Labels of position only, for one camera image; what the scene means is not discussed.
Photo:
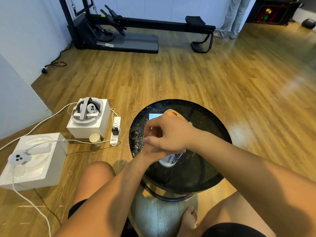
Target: glossy black surface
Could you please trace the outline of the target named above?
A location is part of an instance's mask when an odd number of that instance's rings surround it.
[[[135,117],[129,133],[130,149],[133,157],[138,155],[144,143],[144,126],[149,113],[164,113],[168,109],[179,112],[193,126],[213,133],[232,143],[223,123],[206,108],[185,100],[162,100],[145,107]],[[223,176],[200,155],[187,150],[177,163],[170,168],[159,162],[153,163],[145,173],[146,177],[158,187],[176,194],[189,194],[209,189],[218,184]]]

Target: jeans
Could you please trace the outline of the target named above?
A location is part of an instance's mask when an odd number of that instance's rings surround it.
[[[219,30],[221,36],[224,36],[230,27],[232,27],[230,36],[237,36],[237,32],[239,31],[249,3],[250,0],[231,0],[227,14],[225,16],[224,24]]]

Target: black power cord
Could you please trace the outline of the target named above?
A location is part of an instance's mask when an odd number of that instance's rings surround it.
[[[47,67],[48,67],[48,66],[59,66],[59,67],[67,66],[67,63],[65,63],[65,62],[57,62],[57,60],[60,58],[61,53],[63,53],[64,51],[69,50],[71,47],[72,47],[72,41],[71,41],[71,43],[70,43],[70,47],[68,47],[68,48],[66,48],[65,50],[61,51],[61,52],[59,53],[59,56],[58,56],[55,60],[53,60],[50,64],[44,66],[44,68],[42,69],[42,73],[43,73],[43,74],[46,74],[46,73],[47,73]]]

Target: left hand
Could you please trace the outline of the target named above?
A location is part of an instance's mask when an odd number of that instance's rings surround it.
[[[161,137],[162,136],[161,129],[153,128],[149,136]],[[146,161],[149,165],[151,165],[152,163],[161,160],[167,155],[179,154],[179,153],[184,153],[184,152],[186,152],[185,149],[179,150],[179,151],[167,151],[167,150],[159,149],[157,147],[153,147],[149,144],[144,144],[139,155],[141,155],[141,157],[144,158],[144,161]]]

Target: white power strip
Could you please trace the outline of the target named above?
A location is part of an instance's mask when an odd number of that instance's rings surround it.
[[[121,128],[121,117],[120,116],[116,116],[114,117],[114,123],[113,123],[113,127],[114,126],[118,126],[119,128]],[[111,146],[117,146],[119,144],[119,136],[118,135],[113,135],[112,131],[111,131],[111,140],[110,140],[110,145]]]

